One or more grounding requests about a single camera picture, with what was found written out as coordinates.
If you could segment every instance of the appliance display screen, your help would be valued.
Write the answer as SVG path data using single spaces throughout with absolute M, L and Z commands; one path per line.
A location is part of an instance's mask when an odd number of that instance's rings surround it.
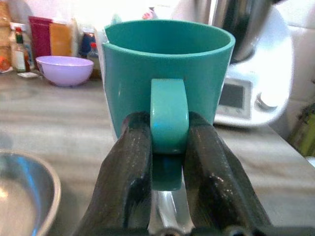
M 220 105 L 243 108 L 244 87 L 225 84 L 223 86 Z

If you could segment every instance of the kitchen countertop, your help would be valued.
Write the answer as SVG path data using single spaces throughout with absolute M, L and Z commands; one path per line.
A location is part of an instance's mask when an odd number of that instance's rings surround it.
M 275 225 L 315 227 L 315 168 L 269 126 L 216 126 Z M 35 153 L 57 171 L 62 198 L 50 236 L 70 235 L 114 144 L 101 81 L 61 88 L 0 75 L 0 148 Z

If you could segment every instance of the mug rim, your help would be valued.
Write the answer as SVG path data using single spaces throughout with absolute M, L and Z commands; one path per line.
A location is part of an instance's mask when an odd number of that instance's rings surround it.
M 102 43 L 102 46 L 106 46 L 108 48 L 111 48 L 115 51 L 120 51 L 123 53 L 130 53 L 130 54 L 138 54 L 141 56 L 145 56 L 145 57 L 155 57 L 155 58 L 186 58 L 186 57 L 200 57 L 200 56 L 206 56 L 206 55 L 213 55 L 213 54 L 217 54 L 220 53 L 222 51 L 228 50 L 231 47 L 234 47 L 235 45 L 235 37 L 228 31 L 221 29 L 219 27 L 215 27 L 215 26 L 210 26 L 210 25 L 206 25 L 206 24 L 202 24 L 202 23 L 197 23 L 197 22 L 188 22 L 188 21 L 179 21 L 179 20 L 160 20 L 160 19 L 152 19 L 152 20 L 134 20 L 134 21 L 125 21 L 125 22 L 120 22 L 114 25 L 109 25 L 106 26 L 104 28 L 104 32 L 106 35 L 106 30 L 112 26 L 115 25 L 120 25 L 120 24 L 126 24 L 126 23 L 136 23 L 136 22 L 148 22 L 148 21 L 159 21 L 159 22 L 180 22 L 180 23 L 185 23 L 185 24 L 190 24 L 190 25 L 198 25 L 201 27 L 207 27 L 207 28 L 211 28 L 212 30 L 216 30 L 219 31 L 220 33 L 223 33 L 225 35 L 227 35 L 230 39 L 230 41 L 224 45 L 223 47 L 217 48 L 217 49 L 213 49 L 213 50 L 209 50 L 209 51 L 205 51 L 205 52 L 199 52 L 199 53 L 186 53 L 186 54 L 163 54 L 163 53 L 149 53 L 149 52 L 143 52 L 143 51 L 138 51 L 138 50 L 133 50 L 133 49 L 128 49 L 128 48 L 123 48 L 117 45 L 114 45 L 112 43 L 110 43 L 110 41 L 108 40 L 107 42 Z

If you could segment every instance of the metal bowl rim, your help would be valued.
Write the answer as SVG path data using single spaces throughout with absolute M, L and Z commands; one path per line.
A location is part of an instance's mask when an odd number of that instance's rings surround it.
M 41 166 L 44 167 L 44 169 L 47 171 L 47 173 L 50 175 L 52 181 L 53 181 L 53 186 L 54 186 L 54 197 L 52 204 L 49 208 L 48 214 L 40 226 L 39 230 L 37 231 L 36 236 L 44 236 L 48 233 L 48 230 L 52 226 L 52 223 L 55 220 L 58 208 L 59 208 L 59 203 L 61 199 L 61 183 L 60 179 L 57 175 L 57 172 L 54 170 L 54 168 L 46 161 L 42 160 L 38 156 L 21 151 L 21 150 L 9 150 L 9 149 L 0 149 L 0 153 L 7 153 L 7 154 L 15 154 L 15 155 L 20 155 L 23 156 L 29 160 L 35 161 L 39 163 Z

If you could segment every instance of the appliance knob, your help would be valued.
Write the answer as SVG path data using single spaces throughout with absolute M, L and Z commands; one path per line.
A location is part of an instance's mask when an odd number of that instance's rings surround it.
M 276 92 L 261 92 L 257 96 L 256 103 L 263 110 L 274 110 L 279 105 L 278 96 Z

